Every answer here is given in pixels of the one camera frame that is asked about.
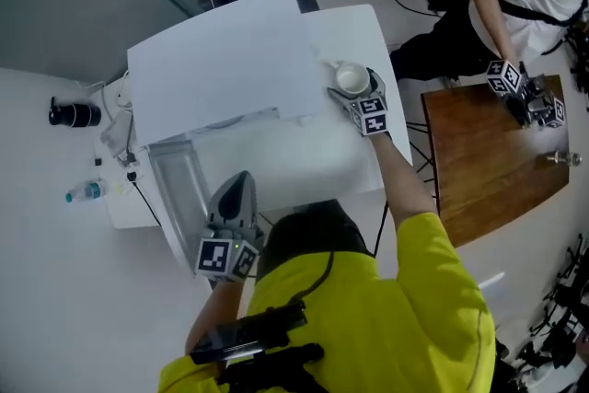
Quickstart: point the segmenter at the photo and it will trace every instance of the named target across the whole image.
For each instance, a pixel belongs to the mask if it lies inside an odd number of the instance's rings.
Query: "white paper sheet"
[[[318,65],[296,0],[240,0],[128,51],[139,145],[277,108],[321,111]]]

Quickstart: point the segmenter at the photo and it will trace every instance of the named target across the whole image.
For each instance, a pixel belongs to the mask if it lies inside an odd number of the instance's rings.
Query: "white floor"
[[[401,0],[416,9],[424,9],[424,0]],[[357,4],[370,4],[376,11],[387,44],[395,45],[413,35],[428,31],[435,18],[407,12],[393,0],[318,0],[322,9]],[[566,53],[559,50],[548,57],[528,65],[532,75],[560,74],[562,78],[568,114],[570,148],[589,159],[587,129],[589,114],[585,110],[583,96],[572,86]],[[481,77],[463,79],[463,85],[481,82]],[[404,80],[399,84],[406,119],[423,122],[420,94],[443,87],[440,80],[418,82]],[[410,132],[410,139],[429,155],[427,137]],[[419,167],[423,158],[413,155],[413,163]],[[463,261],[478,282],[505,272],[504,278],[486,295],[498,326],[498,336],[508,346],[515,346],[525,338],[529,319],[540,303],[554,273],[563,258],[569,241],[587,227],[587,197],[589,196],[589,164],[571,170],[571,183],[553,198],[511,224],[460,248]],[[426,169],[423,178],[432,176]],[[385,201],[382,191],[354,195],[341,200],[349,215],[361,228],[368,248],[375,244]],[[276,221],[281,214],[272,212],[268,217]],[[387,219],[385,233],[378,252],[379,270],[385,277],[397,273],[396,241],[394,229]],[[252,287],[244,296],[248,301]]]

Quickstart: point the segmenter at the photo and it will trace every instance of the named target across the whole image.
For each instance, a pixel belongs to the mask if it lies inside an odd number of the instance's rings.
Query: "sleeve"
[[[196,365],[189,356],[168,364],[159,377],[158,393],[217,393],[216,364]]]
[[[471,383],[490,385],[495,359],[491,312],[439,217],[419,214],[405,220],[397,245],[397,282],[423,331],[448,358],[468,365]]]

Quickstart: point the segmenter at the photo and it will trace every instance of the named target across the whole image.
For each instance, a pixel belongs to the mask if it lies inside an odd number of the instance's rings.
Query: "plastic water bottle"
[[[65,201],[83,202],[84,200],[95,200],[104,195],[104,181],[103,180],[88,180],[82,182],[65,194]]]

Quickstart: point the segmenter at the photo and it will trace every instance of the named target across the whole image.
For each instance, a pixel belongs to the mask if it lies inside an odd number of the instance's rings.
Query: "white table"
[[[397,81],[375,11],[348,6],[304,15],[319,61],[345,60],[374,69],[387,85],[388,126],[411,162]],[[334,70],[322,64],[325,87]],[[271,121],[193,139],[210,193],[241,170],[256,180],[261,210],[297,206],[382,189],[372,146],[325,92],[325,108],[308,123]]]
[[[127,96],[126,87],[128,82],[123,85],[121,95]],[[114,119],[121,109],[116,104],[115,96],[121,87],[121,79],[109,84],[104,89],[104,99],[106,106]],[[129,227],[157,226],[157,222],[151,215],[141,195],[127,181],[127,171],[122,168],[121,164],[111,157],[108,147],[100,141],[100,135],[110,125],[109,116],[104,110],[102,101],[102,92],[99,90],[92,94],[90,99],[100,107],[102,118],[100,124],[93,128],[94,133],[94,153],[96,157],[102,159],[102,165],[97,167],[99,177],[106,182],[107,191],[104,195],[104,202],[109,211],[110,221],[116,228],[123,229]],[[134,140],[130,142],[131,150],[136,154],[138,149]],[[149,201],[149,195],[153,193],[154,183],[150,179],[144,179],[139,172],[137,186],[141,189],[145,198]]]

